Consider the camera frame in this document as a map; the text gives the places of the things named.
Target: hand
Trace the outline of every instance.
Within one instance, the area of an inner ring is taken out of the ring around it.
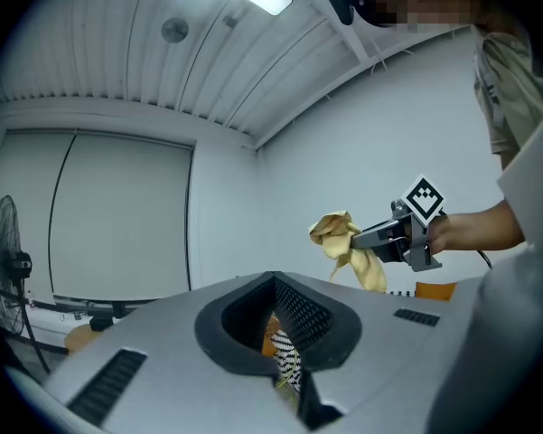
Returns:
[[[433,256],[448,249],[451,226],[452,224],[447,215],[435,217],[431,221],[427,229],[427,242],[430,245]]]

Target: ceiling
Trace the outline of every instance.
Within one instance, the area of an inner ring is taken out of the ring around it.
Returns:
[[[161,28],[182,18],[187,37]],[[346,80],[430,38],[339,24],[328,0],[271,16],[247,0],[40,0],[0,60],[0,104],[118,99],[193,115],[262,146]]]

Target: person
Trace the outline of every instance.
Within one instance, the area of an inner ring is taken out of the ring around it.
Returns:
[[[494,0],[367,0],[361,16],[377,26],[471,24],[478,39],[474,90],[488,124],[492,153],[502,170],[543,119],[543,65],[532,55],[527,32]],[[506,250],[524,241],[512,209],[435,218],[428,241],[443,250]]]

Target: mesh grille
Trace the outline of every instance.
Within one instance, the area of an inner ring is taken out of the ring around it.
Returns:
[[[298,351],[319,341],[332,326],[332,314],[302,296],[281,280],[275,281],[276,311],[279,320],[288,324],[286,334]]]

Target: electric fan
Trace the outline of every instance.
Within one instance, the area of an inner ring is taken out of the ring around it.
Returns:
[[[24,303],[24,281],[30,277],[33,263],[20,247],[18,215],[10,196],[0,200],[0,315],[3,326],[15,335],[26,331],[44,370],[50,369],[34,339]]]

